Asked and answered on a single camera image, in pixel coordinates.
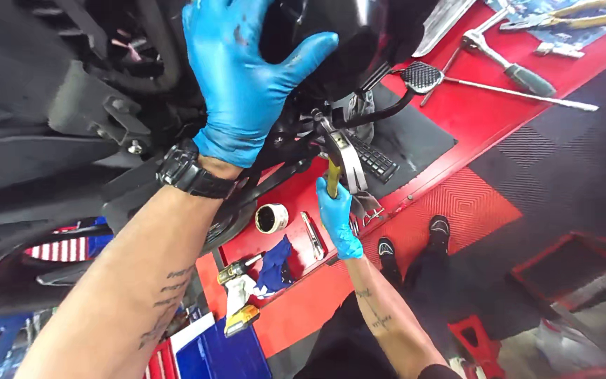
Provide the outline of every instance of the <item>pliers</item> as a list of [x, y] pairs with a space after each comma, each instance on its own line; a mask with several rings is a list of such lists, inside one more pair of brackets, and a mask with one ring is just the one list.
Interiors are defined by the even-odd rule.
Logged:
[[549, 13], [528, 15], [521, 21], [505, 22], [500, 25], [500, 30], [505, 32], [516, 32], [525, 29], [537, 29], [548, 26], [564, 25], [571, 29], [584, 29], [593, 26], [606, 25], [606, 14], [581, 18], [562, 18], [567, 15], [582, 11], [584, 9], [606, 7], [606, 0], [582, 1], [563, 9]]

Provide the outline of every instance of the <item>screw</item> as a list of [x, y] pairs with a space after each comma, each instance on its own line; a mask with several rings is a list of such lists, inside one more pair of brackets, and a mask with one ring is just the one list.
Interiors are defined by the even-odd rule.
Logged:
[[144, 152], [144, 148], [141, 147], [141, 145], [139, 144], [139, 141], [132, 140], [131, 145], [128, 148], [128, 152], [130, 152], [131, 154], [140, 155], [141, 153]]
[[115, 99], [111, 105], [114, 106], [114, 108], [121, 113], [128, 113], [128, 111], [130, 110], [127, 106], [127, 104], [125, 103], [124, 100], [122, 99]]

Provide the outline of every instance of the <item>hand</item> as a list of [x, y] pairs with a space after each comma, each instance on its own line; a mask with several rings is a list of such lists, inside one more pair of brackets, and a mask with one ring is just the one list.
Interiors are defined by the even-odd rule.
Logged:
[[319, 202], [319, 215], [322, 217], [324, 228], [329, 232], [333, 245], [338, 249], [338, 258], [361, 258], [364, 248], [349, 228], [349, 207], [352, 195], [338, 185], [338, 196], [332, 199], [326, 192], [326, 180], [317, 178], [317, 201]]
[[261, 24], [273, 0], [194, 0], [182, 11], [190, 68], [207, 104], [207, 125], [193, 141], [200, 154], [250, 167], [291, 90], [338, 46], [315, 34], [282, 63], [258, 53]]

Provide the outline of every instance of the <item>car underside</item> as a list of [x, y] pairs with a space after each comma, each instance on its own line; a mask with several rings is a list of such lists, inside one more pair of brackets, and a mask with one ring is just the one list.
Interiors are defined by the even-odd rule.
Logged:
[[[21, 252], [118, 233], [160, 187], [154, 177], [165, 151], [205, 125], [185, 56], [184, 4], [0, 0], [0, 314], [58, 304], [89, 262]], [[260, 195], [309, 167], [321, 150], [311, 110], [330, 114], [334, 100], [367, 91], [410, 56], [435, 4], [274, 2], [259, 45], [266, 61], [279, 63], [319, 31], [339, 32], [341, 44], [287, 99], [217, 213], [204, 252], [244, 228]], [[107, 223], [93, 225], [98, 216]], [[53, 233], [66, 225], [79, 227]]]

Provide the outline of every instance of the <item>sneaker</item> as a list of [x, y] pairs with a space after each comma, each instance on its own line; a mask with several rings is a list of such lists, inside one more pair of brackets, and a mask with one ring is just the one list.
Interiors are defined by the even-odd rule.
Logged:
[[437, 214], [430, 220], [429, 225], [429, 247], [434, 247], [436, 250], [444, 250], [448, 253], [448, 240], [450, 239], [450, 224], [448, 219], [441, 214]]
[[378, 240], [378, 255], [394, 255], [394, 245], [387, 237], [381, 237]]
[[381, 237], [378, 240], [378, 255], [383, 265], [381, 274], [394, 288], [399, 289], [401, 288], [403, 279], [401, 278], [399, 265], [397, 265], [397, 257], [394, 255], [394, 252], [394, 245], [392, 245], [392, 241], [389, 238]]

